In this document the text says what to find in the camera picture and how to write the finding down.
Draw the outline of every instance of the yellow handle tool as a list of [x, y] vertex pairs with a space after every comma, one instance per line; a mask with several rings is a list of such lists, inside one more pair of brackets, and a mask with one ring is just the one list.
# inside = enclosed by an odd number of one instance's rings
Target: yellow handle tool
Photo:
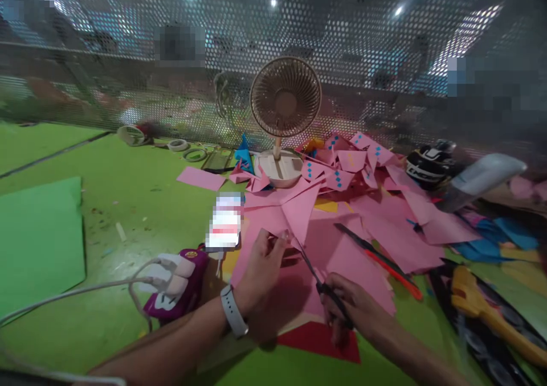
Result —
[[452, 305], [469, 318], [479, 318], [517, 350], [527, 361], [547, 367], [547, 351], [530, 342], [484, 299], [477, 279], [463, 265], [457, 266], [452, 278]]

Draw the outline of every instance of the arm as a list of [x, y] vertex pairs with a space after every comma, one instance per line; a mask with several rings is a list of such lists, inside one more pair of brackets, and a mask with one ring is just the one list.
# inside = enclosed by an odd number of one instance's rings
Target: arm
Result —
[[[343, 298], [357, 330], [372, 346], [396, 364], [403, 372], [422, 385], [465, 386], [468, 383], [456, 370], [448, 366], [422, 342], [412, 336], [355, 282], [336, 273], [326, 281]], [[333, 326], [333, 342], [339, 343], [344, 318], [336, 304], [323, 298], [328, 319]]]
[[[235, 302], [244, 317], [268, 294], [279, 276], [287, 236], [268, 238], [269, 233], [262, 229], [252, 247], [247, 270], [234, 289]], [[216, 297], [133, 343], [89, 374], [122, 377], [128, 385], [173, 384], [216, 346], [227, 328], [221, 298]]]

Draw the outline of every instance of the wristwatch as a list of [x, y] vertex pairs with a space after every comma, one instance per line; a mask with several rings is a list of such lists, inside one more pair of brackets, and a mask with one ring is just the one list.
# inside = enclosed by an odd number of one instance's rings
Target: wristwatch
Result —
[[226, 314], [226, 319], [232, 328], [232, 332], [236, 339], [239, 339], [249, 332], [249, 327], [239, 312], [238, 306], [235, 304], [234, 291], [232, 285], [226, 286], [221, 291], [222, 307]]

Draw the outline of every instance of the metal screen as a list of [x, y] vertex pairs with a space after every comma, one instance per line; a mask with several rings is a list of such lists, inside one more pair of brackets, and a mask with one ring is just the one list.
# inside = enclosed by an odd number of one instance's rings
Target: metal screen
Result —
[[546, 0], [1, 0], [0, 116], [271, 148], [252, 79], [282, 55], [323, 85], [296, 146], [365, 131], [545, 168]]

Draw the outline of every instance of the tan fan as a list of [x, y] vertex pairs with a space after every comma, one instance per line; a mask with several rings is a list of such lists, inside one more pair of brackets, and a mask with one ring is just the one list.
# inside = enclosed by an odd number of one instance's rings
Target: tan fan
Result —
[[321, 84], [303, 60], [282, 57], [266, 64], [251, 87], [251, 111], [258, 125], [275, 137], [273, 150], [259, 156], [259, 164], [276, 187], [289, 187], [300, 176], [302, 161], [281, 150], [281, 139], [303, 132], [321, 106]]

